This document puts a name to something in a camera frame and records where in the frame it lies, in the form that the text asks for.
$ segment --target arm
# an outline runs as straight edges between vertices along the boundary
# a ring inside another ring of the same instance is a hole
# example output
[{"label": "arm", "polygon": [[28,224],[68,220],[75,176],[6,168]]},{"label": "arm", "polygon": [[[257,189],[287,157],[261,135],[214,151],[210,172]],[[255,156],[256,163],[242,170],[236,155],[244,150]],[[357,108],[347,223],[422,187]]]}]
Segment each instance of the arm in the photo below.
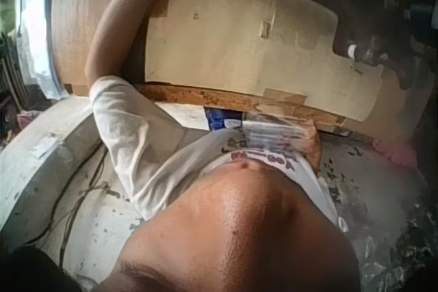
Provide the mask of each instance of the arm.
[{"label": "arm", "polygon": [[153,0],[111,0],[94,35],[85,67],[88,87],[118,75]]}]

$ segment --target pink object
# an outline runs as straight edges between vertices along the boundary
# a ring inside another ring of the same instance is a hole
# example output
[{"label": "pink object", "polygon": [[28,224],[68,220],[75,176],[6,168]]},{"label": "pink object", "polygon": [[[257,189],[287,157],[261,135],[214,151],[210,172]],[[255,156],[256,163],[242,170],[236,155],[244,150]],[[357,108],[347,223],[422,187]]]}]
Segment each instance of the pink object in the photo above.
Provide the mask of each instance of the pink object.
[{"label": "pink object", "polygon": [[411,169],[417,167],[417,154],[409,145],[383,142],[381,140],[374,140],[372,145],[377,152],[396,165]]}]

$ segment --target shirt sleeve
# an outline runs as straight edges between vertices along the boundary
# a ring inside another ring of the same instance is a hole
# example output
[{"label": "shirt sleeve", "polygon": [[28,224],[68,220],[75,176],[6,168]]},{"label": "shirt sleeve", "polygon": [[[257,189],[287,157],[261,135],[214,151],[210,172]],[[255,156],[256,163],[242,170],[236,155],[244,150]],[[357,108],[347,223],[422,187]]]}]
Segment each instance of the shirt sleeve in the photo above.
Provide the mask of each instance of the shirt sleeve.
[{"label": "shirt sleeve", "polygon": [[90,90],[94,119],[128,197],[178,149],[185,129],[119,77],[103,77]]}]

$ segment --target white long-sleeve shirt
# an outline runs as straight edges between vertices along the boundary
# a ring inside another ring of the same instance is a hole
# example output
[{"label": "white long-sleeve shirt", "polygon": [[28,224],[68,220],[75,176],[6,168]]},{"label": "white long-sleeve shirt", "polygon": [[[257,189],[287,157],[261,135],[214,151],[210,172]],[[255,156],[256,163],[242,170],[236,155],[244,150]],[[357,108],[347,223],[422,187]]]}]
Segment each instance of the white long-sleeve shirt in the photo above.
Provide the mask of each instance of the white long-sleeve shirt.
[{"label": "white long-sleeve shirt", "polygon": [[246,147],[241,131],[187,129],[119,77],[94,83],[90,98],[99,133],[132,205],[148,220],[198,178],[236,157],[262,160],[299,184],[337,224],[337,214],[311,166],[298,152],[286,157]]}]

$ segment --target floor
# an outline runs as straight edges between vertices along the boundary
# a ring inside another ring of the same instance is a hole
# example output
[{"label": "floor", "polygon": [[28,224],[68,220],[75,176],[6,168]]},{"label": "floor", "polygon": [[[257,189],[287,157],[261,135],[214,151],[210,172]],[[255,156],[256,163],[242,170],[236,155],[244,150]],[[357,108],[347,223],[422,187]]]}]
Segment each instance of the floor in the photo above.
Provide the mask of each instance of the floor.
[{"label": "floor", "polygon": [[[394,246],[426,185],[415,170],[395,168],[371,148],[334,135],[322,136],[321,177],[345,220],[366,282],[385,269]],[[87,190],[103,148],[78,173],[57,210],[56,226],[39,246],[58,262],[68,214]],[[129,205],[106,156],[101,177],[75,219],[64,268],[74,277],[102,281],[126,240],[144,221]]]}]

